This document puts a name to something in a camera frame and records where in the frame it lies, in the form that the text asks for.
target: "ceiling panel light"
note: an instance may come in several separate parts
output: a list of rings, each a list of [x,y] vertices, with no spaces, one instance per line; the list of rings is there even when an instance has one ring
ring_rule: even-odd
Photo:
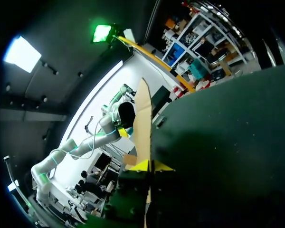
[[[77,112],[75,113],[75,115],[73,116],[73,119],[71,120],[70,124],[68,125],[66,132],[64,133],[60,145],[62,145],[69,137],[71,131],[73,130],[75,124],[77,123],[77,120],[79,119],[79,117],[81,116],[81,113],[85,110],[85,108],[87,107],[87,105],[91,102],[91,100],[93,99],[93,97],[96,95],[96,93],[98,92],[98,90],[101,89],[101,87],[115,74],[116,71],[119,70],[119,68],[121,68],[123,66],[123,61],[120,61],[119,63],[117,63],[101,80],[100,82],[98,82],[98,84],[92,89],[92,91],[90,92],[90,94],[85,98],[85,100],[83,101],[83,103],[80,105],[80,107],[78,108]]]
[[[106,41],[106,38],[108,37],[111,31],[111,28],[112,26],[110,25],[98,25],[95,29],[93,43]]]
[[[17,187],[19,187],[19,183],[18,183],[18,180],[15,180],[15,184],[17,185]],[[13,191],[15,188],[16,188],[16,185],[15,185],[13,182],[8,186],[8,190],[9,192]]]
[[[3,60],[15,64],[27,72],[32,72],[41,54],[23,37],[15,38],[5,53]]]

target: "dark green board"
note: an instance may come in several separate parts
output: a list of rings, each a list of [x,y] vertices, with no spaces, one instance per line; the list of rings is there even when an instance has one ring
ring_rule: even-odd
[[[285,209],[285,66],[183,97],[162,114],[162,127],[152,126],[152,158],[182,177],[171,183],[186,186],[175,192],[178,209],[199,222],[262,226],[273,208]]]

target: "wall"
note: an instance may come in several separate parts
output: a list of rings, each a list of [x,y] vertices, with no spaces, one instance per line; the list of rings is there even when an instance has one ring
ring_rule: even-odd
[[[149,85],[151,96],[153,96],[162,85],[164,85],[168,90],[171,90],[171,88],[176,85],[173,79],[169,78],[158,68],[154,68],[143,56],[135,53],[134,56],[125,62],[125,64],[96,94],[87,106],[85,113],[79,118],[70,134],[70,137],[73,138],[77,144],[80,144],[86,137],[88,137],[84,126],[87,124],[90,117],[94,116],[94,119],[89,125],[89,130],[94,132],[97,122],[102,117],[101,106],[105,104],[108,105],[112,97],[119,91],[119,88],[123,84],[127,84],[133,90],[136,90],[142,77]],[[126,138],[120,139],[115,142],[114,145],[126,152],[129,152],[134,147],[134,143]],[[87,153],[82,158],[89,157],[90,154],[91,153]],[[67,155],[57,166],[53,179],[64,188],[67,186],[74,186],[81,179],[81,171],[91,170],[100,154],[101,151],[96,149],[93,156],[86,160],[73,160],[69,155]]]

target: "cardboard box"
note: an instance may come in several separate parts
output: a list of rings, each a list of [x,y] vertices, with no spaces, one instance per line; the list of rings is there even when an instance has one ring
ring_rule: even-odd
[[[176,34],[180,35],[180,34],[183,32],[183,30],[185,29],[185,27],[186,27],[187,24],[188,24],[188,23],[187,23],[186,20],[182,20],[182,21],[180,22],[180,24],[179,24],[179,29],[178,29],[178,31],[176,32]]]
[[[168,28],[170,28],[170,29],[174,29],[174,27],[175,27],[175,22],[172,20],[172,19],[168,19],[167,21],[166,21],[166,24],[165,24]]]

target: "dark ceiling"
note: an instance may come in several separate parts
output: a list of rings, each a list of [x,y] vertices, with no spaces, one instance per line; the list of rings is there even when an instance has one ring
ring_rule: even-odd
[[[4,63],[3,89],[6,83],[11,89],[0,103],[0,151],[1,157],[12,157],[16,179],[59,144],[88,92],[117,62],[131,56],[119,43],[112,48],[106,43],[91,44],[93,28],[117,23],[131,28],[136,41],[143,43],[155,4],[156,0],[56,1],[17,33],[42,57],[31,73]],[[59,74],[54,75],[42,62]],[[41,102],[44,95],[46,103]]]

